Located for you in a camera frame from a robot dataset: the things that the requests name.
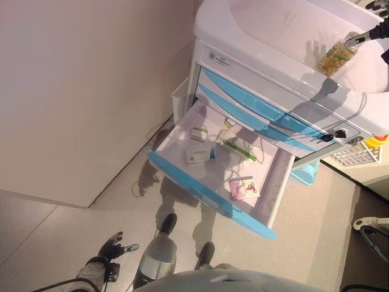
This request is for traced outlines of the robot left hand black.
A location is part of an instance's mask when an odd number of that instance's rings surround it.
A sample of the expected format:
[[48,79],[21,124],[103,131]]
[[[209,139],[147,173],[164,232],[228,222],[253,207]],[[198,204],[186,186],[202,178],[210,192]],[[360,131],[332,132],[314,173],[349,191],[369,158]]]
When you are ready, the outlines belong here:
[[123,231],[119,231],[109,237],[98,252],[98,256],[105,257],[108,261],[116,259],[128,252],[134,252],[140,248],[137,243],[122,246]]

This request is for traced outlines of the robot right hand black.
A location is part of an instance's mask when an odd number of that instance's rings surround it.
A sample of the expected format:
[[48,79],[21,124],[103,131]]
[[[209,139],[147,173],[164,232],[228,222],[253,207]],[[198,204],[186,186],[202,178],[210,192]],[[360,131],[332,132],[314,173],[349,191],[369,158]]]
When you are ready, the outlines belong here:
[[352,36],[344,42],[345,47],[357,47],[371,40],[388,38],[388,1],[373,1],[366,5],[367,9],[383,9],[379,15],[384,20],[367,32]]

